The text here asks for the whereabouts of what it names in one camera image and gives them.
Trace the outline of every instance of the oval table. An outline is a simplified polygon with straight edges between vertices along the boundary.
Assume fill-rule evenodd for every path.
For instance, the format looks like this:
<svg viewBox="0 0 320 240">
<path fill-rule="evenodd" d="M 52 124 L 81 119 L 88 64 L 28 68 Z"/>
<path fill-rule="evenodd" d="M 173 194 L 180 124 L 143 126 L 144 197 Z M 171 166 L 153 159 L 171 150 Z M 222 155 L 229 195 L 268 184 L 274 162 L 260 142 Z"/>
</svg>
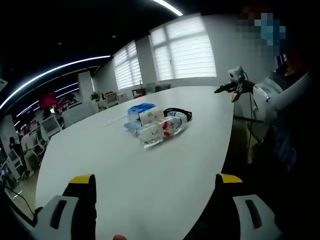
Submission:
<svg viewBox="0 0 320 240">
<path fill-rule="evenodd" d="M 208 203 L 225 162 L 234 105 L 213 86 L 185 86 L 136 98 L 54 135 L 43 157 L 36 207 L 61 195 L 78 175 L 95 174 L 96 239 L 182 240 Z M 125 131 L 141 103 L 191 111 L 186 131 L 144 149 Z"/>
</svg>

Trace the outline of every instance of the ceiling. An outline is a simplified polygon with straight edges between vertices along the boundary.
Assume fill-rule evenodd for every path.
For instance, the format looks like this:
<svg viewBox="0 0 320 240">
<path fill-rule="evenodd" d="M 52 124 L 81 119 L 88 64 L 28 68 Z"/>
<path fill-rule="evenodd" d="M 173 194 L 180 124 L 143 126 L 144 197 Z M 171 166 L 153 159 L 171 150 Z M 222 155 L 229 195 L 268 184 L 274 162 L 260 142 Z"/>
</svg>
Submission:
<svg viewBox="0 0 320 240">
<path fill-rule="evenodd" d="M 54 93 L 55 91 L 58 91 L 57 93 L 54 93 L 54 95 L 57 97 L 61 94 L 65 94 L 69 91 L 72 91 L 74 89 L 77 89 L 79 87 L 78 84 L 78 74 L 90 71 L 91 75 L 97 70 L 98 67 L 90 67 L 86 69 L 80 69 L 77 72 L 68 73 L 66 75 L 58 76 L 54 78 L 53 80 L 46 81 L 44 84 L 39 84 L 36 87 L 30 89 L 25 94 L 20 94 L 15 101 L 13 101 L 11 104 L 9 103 L 6 106 L 6 112 L 5 114 L 11 114 L 13 122 L 16 123 L 18 121 L 24 122 L 24 118 L 29 119 L 28 117 L 29 112 L 32 113 L 34 109 L 36 109 L 39 106 L 39 103 L 33 105 L 29 110 L 24 112 L 23 114 L 19 115 L 24 109 L 29 107 L 31 104 L 35 103 L 36 101 L 40 100 L 43 96 L 47 96 L 51 93 Z"/>
<path fill-rule="evenodd" d="M 236 0 L 167 2 L 185 15 L 241 11 Z M 0 92 L 0 102 L 32 77 L 66 63 L 113 55 L 128 42 L 140 39 L 149 30 L 175 18 L 175 14 L 151 0 L 64 0 L 51 2 L 50 8 L 3 11 L 0 16 L 1 23 L 5 23 L 0 29 L 0 78 L 8 85 Z M 110 59 L 87 61 L 51 73 L 20 92 L 6 107 L 39 84 L 107 61 Z"/>
</svg>

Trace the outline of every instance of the black cable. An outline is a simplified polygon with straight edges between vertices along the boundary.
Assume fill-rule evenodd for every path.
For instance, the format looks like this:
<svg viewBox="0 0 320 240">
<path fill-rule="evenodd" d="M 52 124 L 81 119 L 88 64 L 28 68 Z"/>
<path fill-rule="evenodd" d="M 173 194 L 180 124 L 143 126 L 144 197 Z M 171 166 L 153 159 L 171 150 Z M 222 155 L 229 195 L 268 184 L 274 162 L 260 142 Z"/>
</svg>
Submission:
<svg viewBox="0 0 320 240">
<path fill-rule="evenodd" d="M 243 72 L 246 76 L 246 80 L 249 81 L 249 78 L 248 78 L 248 75 L 247 73 L 244 71 Z M 253 119 L 252 119 L 252 100 L 251 100 L 251 92 L 249 92 L 249 96 L 250 96 L 250 110 L 251 110 L 251 123 L 250 123 L 250 136 L 249 136 L 249 142 L 248 142 L 248 147 L 247 147 L 247 150 L 246 150 L 246 156 L 248 158 L 248 155 L 249 155 L 249 149 L 250 149 L 250 142 L 251 142 L 251 132 L 252 132 L 252 123 L 253 123 Z"/>
<path fill-rule="evenodd" d="M 13 191 L 10 187 L 7 187 L 7 186 L 5 186 L 5 187 L 6 187 L 7 189 L 9 189 L 11 192 L 13 192 L 14 194 L 16 194 L 16 195 L 18 195 L 19 197 L 21 197 L 21 198 L 25 201 L 25 203 L 26 203 L 26 205 L 28 206 L 28 208 L 29 208 L 30 212 L 32 213 L 32 215 L 35 216 L 34 212 L 31 210 L 31 207 L 29 206 L 27 200 L 26 200 L 23 196 L 21 196 L 19 193 L 15 192 L 15 191 Z"/>
<path fill-rule="evenodd" d="M 164 116 L 167 117 L 169 112 L 179 112 L 179 113 L 185 114 L 186 120 L 188 122 L 192 119 L 192 112 L 184 110 L 184 109 L 175 108 L 175 107 L 167 108 L 166 110 L 163 111 Z"/>
</svg>

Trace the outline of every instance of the led light strip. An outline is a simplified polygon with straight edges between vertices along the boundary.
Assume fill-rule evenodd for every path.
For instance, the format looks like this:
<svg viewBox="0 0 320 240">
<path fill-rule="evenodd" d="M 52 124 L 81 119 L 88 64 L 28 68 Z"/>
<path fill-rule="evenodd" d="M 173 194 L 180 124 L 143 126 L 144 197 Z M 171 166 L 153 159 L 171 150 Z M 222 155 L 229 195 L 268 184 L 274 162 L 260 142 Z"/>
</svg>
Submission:
<svg viewBox="0 0 320 240">
<path fill-rule="evenodd" d="M 23 114 L 25 111 L 27 111 L 28 109 L 30 109 L 33 105 L 35 105 L 36 103 L 38 103 L 39 101 L 36 101 L 34 103 L 32 103 L 30 106 L 28 106 L 26 109 L 24 109 L 22 112 L 20 112 L 16 117 L 19 117 L 21 114 Z"/>
<path fill-rule="evenodd" d="M 178 9 L 176 9 L 175 7 L 171 6 L 169 3 L 163 0 L 152 0 L 152 1 L 164 6 L 165 8 L 169 9 L 171 12 L 175 13 L 179 17 L 183 15 L 183 13 L 180 12 Z"/>
<path fill-rule="evenodd" d="M 63 89 L 66 89 L 66 88 L 71 87 L 71 86 L 76 85 L 76 84 L 78 84 L 78 83 L 76 82 L 76 83 L 71 84 L 71 85 L 69 85 L 69 86 L 65 86 L 65 87 L 63 87 L 63 88 L 61 88 L 61 89 L 59 89 L 59 90 L 57 90 L 57 91 L 54 91 L 54 92 L 57 93 L 57 92 L 59 92 L 59 91 L 61 91 L 61 90 L 63 90 Z"/>
<path fill-rule="evenodd" d="M 40 106 L 38 106 L 37 108 L 33 109 L 33 111 L 36 111 L 36 110 L 38 110 L 39 108 L 40 108 Z"/>
<path fill-rule="evenodd" d="M 22 89 L 24 89 L 26 86 L 28 86 L 29 84 L 33 83 L 35 80 L 49 74 L 49 73 L 52 73 L 56 70 L 59 70 L 59 69 L 62 69 L 64 67 L 67 67 L 67 66 L 70 66 L 70 65 L 73 65 L 73 64 L 78 64 L 78 63 L 82 63 L 82 62 L 86 62 L 86 61 L 90 61 L 90 60 L 96 60 L 96 59 L 105 59 L 105 58 L 110 58 L 110 55 L 106 55 L 106 56 L 97 56 L 97 57 L 91 57 L 91 58 L 87 58 L 87 59 L 82 59 L 82 60 L 79 60 L 79 61 L 73 61 L 73 62 L 70 62 L 70 63 L 67 63 L 67 64 L 64 64 L 64 65 L 61 65 L 61 66 L 58 66 L 58 67 L 55 67 L 49 71 L 46 71 L 44 73 L 41 73 L 40 75 L 32 78 L 31 80 L 27 81 L 26 83 L 24 83 L 23 85 L 21 85 L 19 88 L 17 88 L 13 93 L 11 93 L 6 100 L 3 101 L 3 103 L 0 105 L 0 109 L 2 109 L 4 107 L 4 105 L 14 96 L 16 95 L 18 92 L 20 92 Z"/>
<path fill-rule="evenodd" d="M 20 123 L 20 121 L 18 121 L 15 125 L 13 125 L 14 127 L 17 126 Z"/>
<path fill-rule="evenodd" d="M 66 93 L 64 93 L 64 94 L 61 94 L 60 96 L 57 96 L 56 98 L 60 98 L 60 97 L 62 97 L 63 95 L 69 94 L 69 93 L 74 92 L 74 91 L 79 90 L 79 89 L 80 89 L 80 88 L 78 87 L 78 88 L 73 89 L 73 90 L 71 90 L 71 91 L 68 91 L 68 92 L 66 92 Z"/>
<path fill-rule="evenodd" d="M 95 92 L 95 85 L 94 85 L 94 81 L 93 81 L 92 77 L 91 77 L 91 84 L 92 84 L 92 89 Z"/>
</svg>

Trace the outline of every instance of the window blind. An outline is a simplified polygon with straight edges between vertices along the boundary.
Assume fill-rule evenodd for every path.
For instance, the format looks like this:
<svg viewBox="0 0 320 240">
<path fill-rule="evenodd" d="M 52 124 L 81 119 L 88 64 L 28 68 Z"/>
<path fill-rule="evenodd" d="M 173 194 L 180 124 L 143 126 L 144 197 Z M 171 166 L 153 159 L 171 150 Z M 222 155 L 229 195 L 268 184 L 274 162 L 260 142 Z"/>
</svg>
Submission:
<svg viewBox="0 0 320 240">
<path fill-rule="evenodd" d="M 140 81 L 142 83 L 137 48 L 134 41 L 114 55 L 113 64 L 116 84 L 119 90 L 139 85 Z"/>
<path fill-rule="evenodd" d="M 210 39 L 200 16 L 157 28 L 150 38 L 160 81 L 217 76 Z"/>
</svg>

